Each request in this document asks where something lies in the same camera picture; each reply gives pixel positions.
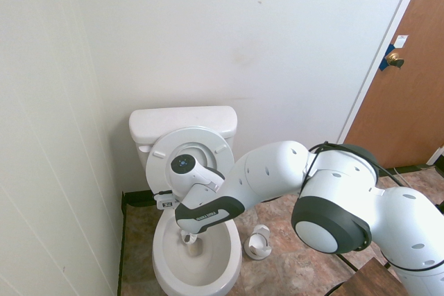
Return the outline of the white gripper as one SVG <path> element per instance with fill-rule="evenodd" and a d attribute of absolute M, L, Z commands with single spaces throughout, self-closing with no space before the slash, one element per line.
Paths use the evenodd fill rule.
<path fill-rule="evenodd" d="M 155 194 L 156 207 L 159 210 L 175 209 L 180 201 L 172 193 Z"/>

